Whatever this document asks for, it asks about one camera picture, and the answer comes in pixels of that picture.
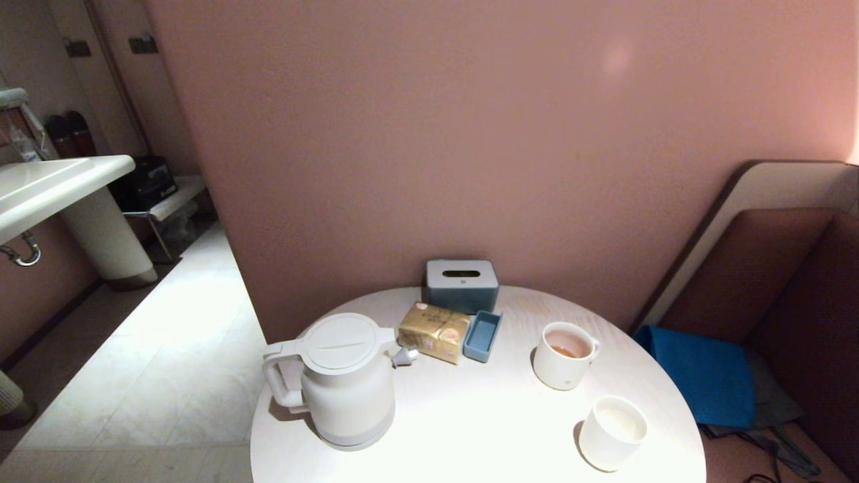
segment tissue box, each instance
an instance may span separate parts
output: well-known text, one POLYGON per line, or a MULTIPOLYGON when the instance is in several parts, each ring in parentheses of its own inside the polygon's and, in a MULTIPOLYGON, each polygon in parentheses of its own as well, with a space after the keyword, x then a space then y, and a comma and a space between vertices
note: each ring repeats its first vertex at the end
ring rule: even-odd
POLYGON ((397 342, 457 364, 468 332, 468 315, 415 302, 399 324, 397 342))
POLYGON ((436 307, 477 314, 495 310, 498 279, 488 260, 427 262, 427 302, 436 307))

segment round table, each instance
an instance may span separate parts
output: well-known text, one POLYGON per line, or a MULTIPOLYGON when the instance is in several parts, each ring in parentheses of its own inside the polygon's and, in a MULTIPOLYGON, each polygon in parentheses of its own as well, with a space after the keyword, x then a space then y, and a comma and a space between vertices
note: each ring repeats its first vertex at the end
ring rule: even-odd
MULTIPOLYGON (((357 298, 330 314, 357 312, 397 327, 419 288, 357 298)), ((292 415, 259 396, 251 433, 256 483, 445 483, 454 481, 676 481, 704 483, 704 448, 677 387, 635 341, 598 315, 536 290, 504 286, 503 314, 489 362, 459 365, 421 355, 394 373, 396 416, 369 448, 338 451, 292 415), (530 357, 543 326, 569 321, 602 343, 579 387, 557 391, 534 375, 530 357), (591 467, 576 446, 594 398, 617 394, 649 420, 647 441, 614 473, 591 467)))

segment floor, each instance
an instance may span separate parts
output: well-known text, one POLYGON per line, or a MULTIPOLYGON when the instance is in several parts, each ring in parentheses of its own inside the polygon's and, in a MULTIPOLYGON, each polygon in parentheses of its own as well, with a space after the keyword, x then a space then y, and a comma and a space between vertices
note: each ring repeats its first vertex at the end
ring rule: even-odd
POLYGON ((0 482, 252 481, 265 340, 220 224, 140 296, 99 288, 9 372, 57 395, 0 432, 0 482))

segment mug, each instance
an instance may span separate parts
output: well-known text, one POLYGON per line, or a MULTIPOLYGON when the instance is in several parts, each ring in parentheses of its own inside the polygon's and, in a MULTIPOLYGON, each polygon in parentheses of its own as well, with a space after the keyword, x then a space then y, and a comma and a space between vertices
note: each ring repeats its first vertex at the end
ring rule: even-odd
POLYGON ((546 386, 567 391, 579 385, 600 353, 600 342, 569 322, 552 322, 534 353, 534 374, 546 386))
POLYGON ((604 395, 594 402, 579 433, 582 456, 603 471, 616 471, 641 447, 647 418, 628 400, 604 395))

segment white cup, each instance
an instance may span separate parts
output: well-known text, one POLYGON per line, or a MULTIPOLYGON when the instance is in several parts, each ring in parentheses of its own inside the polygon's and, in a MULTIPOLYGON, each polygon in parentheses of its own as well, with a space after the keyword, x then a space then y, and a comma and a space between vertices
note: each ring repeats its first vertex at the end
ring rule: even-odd
POLYGON ((579 433, 579 450, 586 460, 604 471, 616 471, 641 447, 647 436, 647 418, 622 397, 604 395, 594 402, 579 433))
POLYGON ((600 342, 569 322, 552 322, 543 328, 534 353, 534 374, 546 386, 567 391, 579 385, 600 342))

